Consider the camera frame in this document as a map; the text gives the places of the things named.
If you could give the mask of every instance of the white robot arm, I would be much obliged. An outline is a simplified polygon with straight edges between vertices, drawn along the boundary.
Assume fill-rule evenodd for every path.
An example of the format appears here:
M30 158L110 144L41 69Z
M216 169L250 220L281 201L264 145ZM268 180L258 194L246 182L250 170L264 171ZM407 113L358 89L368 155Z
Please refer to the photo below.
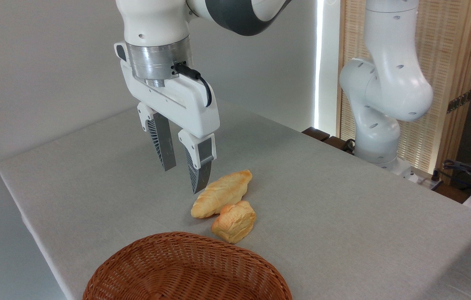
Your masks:
M212 88L195 70L189 22L210 19L235 33L251 36L265 30L291 0L117 0L125 41L114 45L142 128L154 142L162 166L176 165L171 120L187 153L193 192L209 181L217 158L214 131L220 126Z
M355 118L355 155L408 179L411 166L397 158L396 119L417 120L433 100L415 50L418 5L419 0L366 0L364 41L371 58L352 59L339 79Z

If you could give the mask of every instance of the bread roll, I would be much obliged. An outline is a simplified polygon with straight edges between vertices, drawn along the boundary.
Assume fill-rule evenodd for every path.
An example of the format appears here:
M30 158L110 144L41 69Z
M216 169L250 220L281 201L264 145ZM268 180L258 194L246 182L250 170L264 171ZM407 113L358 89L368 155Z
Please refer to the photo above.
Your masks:
M211 232L228 243L241 241L254 228L256 213L248 201L242 200L235 205L226 205L220 216L211 225Z
M209 184L193 204L191 215L195 218L207 218L220 213L224 205L241 201L247 193L248 183L252 179L249 170L232 173Z

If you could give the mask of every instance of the gray tablecloth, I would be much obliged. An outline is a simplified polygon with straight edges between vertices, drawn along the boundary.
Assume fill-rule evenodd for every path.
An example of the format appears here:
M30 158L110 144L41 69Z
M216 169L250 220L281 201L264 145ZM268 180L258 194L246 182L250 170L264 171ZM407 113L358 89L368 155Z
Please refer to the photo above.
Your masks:
M242 169L254 230L238 246L295 300L471 299L471 209L299 132L221 103L211 181ZM0 174L69 299L136 239L196 220L183 146L163 172L135 110L8 159Z

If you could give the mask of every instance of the wicker basket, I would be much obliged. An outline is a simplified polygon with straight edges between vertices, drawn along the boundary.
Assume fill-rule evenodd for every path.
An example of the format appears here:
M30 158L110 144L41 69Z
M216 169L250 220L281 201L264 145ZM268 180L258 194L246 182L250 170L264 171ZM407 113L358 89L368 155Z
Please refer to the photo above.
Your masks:
M154 234L124 247L94 273L83 300L292 300L259 255L186 232Z

